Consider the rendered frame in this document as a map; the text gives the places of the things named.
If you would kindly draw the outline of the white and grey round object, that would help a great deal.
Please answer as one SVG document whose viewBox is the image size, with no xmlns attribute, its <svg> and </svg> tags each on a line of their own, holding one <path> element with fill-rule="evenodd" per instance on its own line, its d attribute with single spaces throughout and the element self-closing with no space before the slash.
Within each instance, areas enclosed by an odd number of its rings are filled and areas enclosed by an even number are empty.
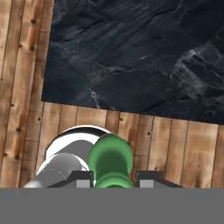
<svg viewBox="0 0 224 224">
<path fill-rule="evenodd" d="M 95 125 L 78 125 L 58 134 L 46 147 L 44 162 L 24 188 L 50 188 L 67 180 L 73 171 L 90 171 L 88 155 L 97 140 L 109 130 Z"/>
</svg>

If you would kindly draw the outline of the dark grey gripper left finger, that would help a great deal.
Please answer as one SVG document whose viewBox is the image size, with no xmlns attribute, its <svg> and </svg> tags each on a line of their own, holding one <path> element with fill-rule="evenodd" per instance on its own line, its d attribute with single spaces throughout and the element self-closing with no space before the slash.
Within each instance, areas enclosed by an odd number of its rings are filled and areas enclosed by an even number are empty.
<svg viewBox="0 0 224 224">
<path fill-rule="evenodd" d="M 67 180 L 50 185 L 50 188 L 93 188 L 94 175 L 91 171 L 72 171 Z"/>
</svg>

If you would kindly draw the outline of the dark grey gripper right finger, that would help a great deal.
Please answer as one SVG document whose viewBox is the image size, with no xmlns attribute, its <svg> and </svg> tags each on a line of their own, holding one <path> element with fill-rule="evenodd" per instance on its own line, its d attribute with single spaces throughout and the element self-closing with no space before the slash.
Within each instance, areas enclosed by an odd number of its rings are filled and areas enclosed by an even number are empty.
<svg viewBox="0 0 224 224">
<path fill-rule="evenodd" d="M 138 188 L 181 188 L 181 185 L 166 180 L 159 171 L 136 171 L 135 187 Z"/>
</svg>

